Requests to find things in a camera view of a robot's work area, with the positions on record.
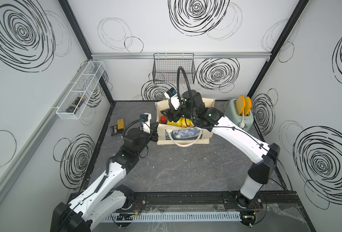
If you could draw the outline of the orange bottle yellow cap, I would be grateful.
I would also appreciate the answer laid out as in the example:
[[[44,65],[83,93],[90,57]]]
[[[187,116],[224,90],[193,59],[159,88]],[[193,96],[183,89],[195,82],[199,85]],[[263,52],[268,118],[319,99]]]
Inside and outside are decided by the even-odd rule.
[[[192,128],[195,125],[193,124],[193,122],[189,119],[185,119],[185,118],[181,118],[181,126],[185,127],[185,128]]]

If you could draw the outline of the cream canvas shopping bag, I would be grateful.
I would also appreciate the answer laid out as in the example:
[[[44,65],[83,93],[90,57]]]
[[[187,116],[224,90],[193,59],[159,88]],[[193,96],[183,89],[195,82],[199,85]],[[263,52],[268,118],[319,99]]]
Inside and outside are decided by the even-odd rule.
[[[168,100],[158,101],[155,103],[156,107],[156,121],[159,122],[157,128],[158,141],[157,145],[177,145],[179,147],[189,147],[194,144],[209,144],[213,136],[212,132],[207,129],[198,127],[178,127],[169,124],[162,124],[161,110],[169,108]]]

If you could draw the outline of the red liquid bottle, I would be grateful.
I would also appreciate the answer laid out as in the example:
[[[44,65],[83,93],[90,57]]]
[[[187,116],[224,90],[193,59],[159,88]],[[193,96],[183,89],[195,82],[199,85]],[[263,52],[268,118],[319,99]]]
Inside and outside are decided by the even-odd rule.
[[[167,122],[168,122],[168,120],[167,120],[167,118],[166,118],[165,116],[162,116],[162,117],[160,118],[160,123],[161,123],[161,124],[167,124]]]

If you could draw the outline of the yellow pump soap bottle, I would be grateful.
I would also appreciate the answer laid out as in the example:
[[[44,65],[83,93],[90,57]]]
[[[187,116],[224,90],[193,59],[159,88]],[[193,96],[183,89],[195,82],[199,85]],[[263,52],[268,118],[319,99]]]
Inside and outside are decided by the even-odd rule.
[[[181,122],[181,120],[179,120],[177,122],[168,121],[167,125],[176,126],[176,127],[182,127],[182,122]]]

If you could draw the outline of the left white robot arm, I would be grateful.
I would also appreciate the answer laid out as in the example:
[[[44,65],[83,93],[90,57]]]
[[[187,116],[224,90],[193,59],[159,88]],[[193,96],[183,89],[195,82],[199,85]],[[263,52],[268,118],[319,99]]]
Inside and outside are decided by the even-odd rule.
[[[157,142],[158,122],[143,113],[122,133],[123,145],[108,158],[105,171],[84,192],[68,204],[59,203],[52,214],[52,232],[91,232],[107,216],[120,208],[132,206],[133,191],[121,181],[139,162],[150,141]]]

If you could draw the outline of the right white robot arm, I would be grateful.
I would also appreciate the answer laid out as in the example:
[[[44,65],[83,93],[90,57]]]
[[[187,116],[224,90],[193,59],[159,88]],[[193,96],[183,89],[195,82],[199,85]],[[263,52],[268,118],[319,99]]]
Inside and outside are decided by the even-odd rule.
[[[271,145],[253,137],[239,126],[235,125],[223,112],[206,107],[199,92],[192,90],[183,67],[178,67],[176,81],[184,77],[187,91],[180,94],[180,88],[171,88],[165,96],[169,101],[169,108],[161,114],[169,122],[177,122],[184,118],[191,120],[198,128],[206,129],[224,138],[239,148],[253,162],[247,172],[247,177],[236,196],[237,204],[248,208],[254,202],[263,185],[267,184],[276,165],[280,147]]]

